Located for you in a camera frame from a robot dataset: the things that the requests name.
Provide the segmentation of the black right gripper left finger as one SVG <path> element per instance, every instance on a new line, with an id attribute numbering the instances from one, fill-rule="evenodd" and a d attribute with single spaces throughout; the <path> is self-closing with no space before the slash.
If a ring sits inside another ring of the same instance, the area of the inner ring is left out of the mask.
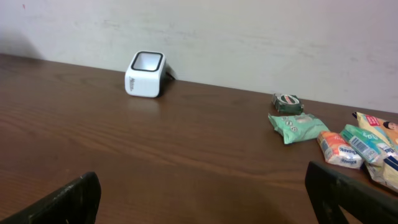
<path id="1" fill-rule="evenodd" d="M 1 224 L 94 224 L 100 199 L 98 176 L 95 172 L 87 172 L 1 220 Z"/>

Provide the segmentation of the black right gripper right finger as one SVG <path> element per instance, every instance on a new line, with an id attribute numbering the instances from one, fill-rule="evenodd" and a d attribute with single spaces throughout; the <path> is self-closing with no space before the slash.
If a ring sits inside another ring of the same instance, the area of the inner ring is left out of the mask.
<path id="1" fill-rule="evenodd" d="M 347 223 L 342 209 L 362 223 L 397 223 L 397 199 L 315 161 L 305 187 L 319 223 Z"/>

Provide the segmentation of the orange small snack packet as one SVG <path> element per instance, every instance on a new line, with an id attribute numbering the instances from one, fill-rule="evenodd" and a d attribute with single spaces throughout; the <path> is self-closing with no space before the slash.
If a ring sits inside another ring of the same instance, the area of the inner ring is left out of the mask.
<path id="1" fill-rule="evenodd" d="M 338 133 L 322 131 L 317 141 L 323 152 L 325 161 L 329 164 L 359 169 L 363 158 Z"/>

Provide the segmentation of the small teal tissue pack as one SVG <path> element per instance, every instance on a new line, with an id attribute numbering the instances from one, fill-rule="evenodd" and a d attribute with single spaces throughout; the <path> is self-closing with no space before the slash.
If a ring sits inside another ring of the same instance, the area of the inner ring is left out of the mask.
<path id="1" fill-rule="evenodd" d="M 369 164 L 382 166 L 383 160 L 396 151 L 372 132 L 347 124 L 341 137 Z"/>

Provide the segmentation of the large white snack bag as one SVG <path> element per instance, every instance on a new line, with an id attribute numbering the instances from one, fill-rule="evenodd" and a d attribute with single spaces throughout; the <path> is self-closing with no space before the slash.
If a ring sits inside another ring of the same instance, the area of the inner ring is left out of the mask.
<path id="1" fill-rule="evenodd" d="M 368 114 L 354 112 L 361 129 L 377 137 L 374 144 L 382 151 L 382 165 L 366 162 L 366 170 L 373 182 L 397 192 L 397 123 Z"/>

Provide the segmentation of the teal snack packet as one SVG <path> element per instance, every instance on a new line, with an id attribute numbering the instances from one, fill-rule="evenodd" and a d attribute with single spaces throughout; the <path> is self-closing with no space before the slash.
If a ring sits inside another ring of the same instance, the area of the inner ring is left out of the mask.
<path id="1" fill-rule="evenodd" d="M 273 116 L 269 121 L 282 137 L 284 144 L 315 139 L 322 131 L 329 131 L 327 126 L 312 114 L 302 113 L 294 116 Z"/>

